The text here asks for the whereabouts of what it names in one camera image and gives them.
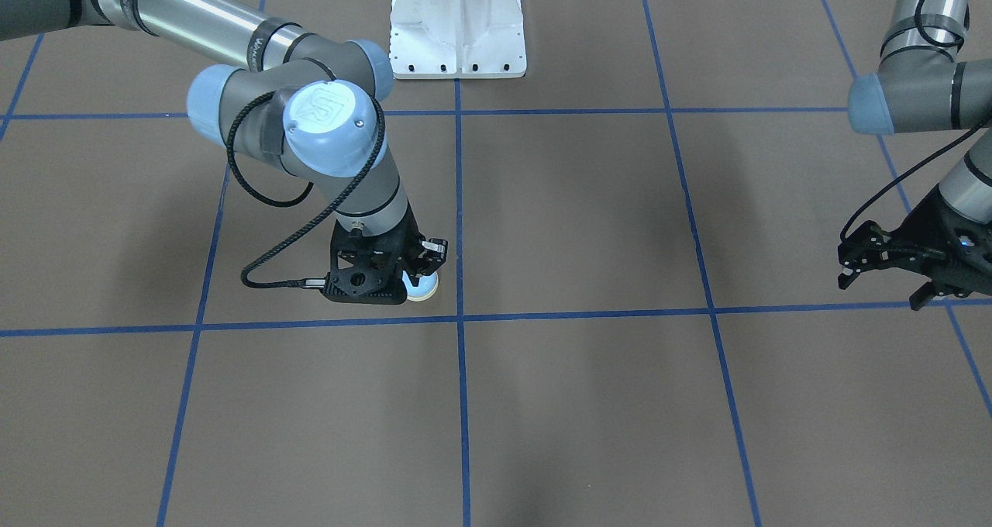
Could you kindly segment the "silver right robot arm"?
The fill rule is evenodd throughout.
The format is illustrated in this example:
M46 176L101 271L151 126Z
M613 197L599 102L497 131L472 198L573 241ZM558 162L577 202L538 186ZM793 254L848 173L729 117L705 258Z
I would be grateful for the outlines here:
M394 84L376 43L337 43L234 0L2 0L2 39L117 26L205 55L188 120L222 146L256 201L327 206L241 270L250 289L312 289L399 305L436 293L447 243L419 232L381 107Z

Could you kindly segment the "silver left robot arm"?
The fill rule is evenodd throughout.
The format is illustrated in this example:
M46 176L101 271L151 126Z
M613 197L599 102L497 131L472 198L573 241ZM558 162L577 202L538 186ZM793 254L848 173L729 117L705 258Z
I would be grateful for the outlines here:
M925 277L911 309L936 298L991 290L991 62L958 60L970 31L970 0L897 0L883 36L879 67L848 91L848 121L857 133L893 135L957 131L936 152L973 145L899 227L861 221L856 210L839 234L839 289L869 270L900 269Z

